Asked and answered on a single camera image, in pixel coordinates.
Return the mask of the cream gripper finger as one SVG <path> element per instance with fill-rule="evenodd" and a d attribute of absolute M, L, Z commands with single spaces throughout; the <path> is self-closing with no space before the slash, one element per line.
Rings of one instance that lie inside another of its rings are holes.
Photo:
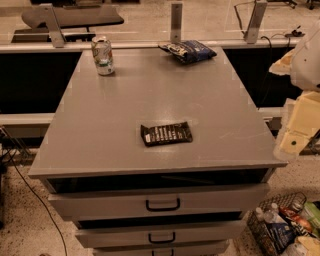
<path fill-rule="evenodd" d="M 319 92 L 304 91 L 296 100 L 287 99 L 282 109 L 274 156 L 279 160 L 292 161 L 319 130 Z"/>
<path fill-rule="evenodd" d="M 289 75 L 291 72 L 291 60 L 294 52 L 295 50 L 292 49 L 284 54 L 279 60 L 270 66 L 269 72 L 279 76 Z"/>

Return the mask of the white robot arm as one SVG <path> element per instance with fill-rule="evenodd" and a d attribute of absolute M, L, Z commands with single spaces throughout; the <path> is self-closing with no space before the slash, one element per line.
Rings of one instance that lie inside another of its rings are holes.
<path fill-rule="evenodd" d="M 296 100 L 285 103 L 273 151 L 277 159 L 290 161 L 320 130 L 320 20 L 269 71 L 289 75 L 291 84 L 302 90 Z"/>

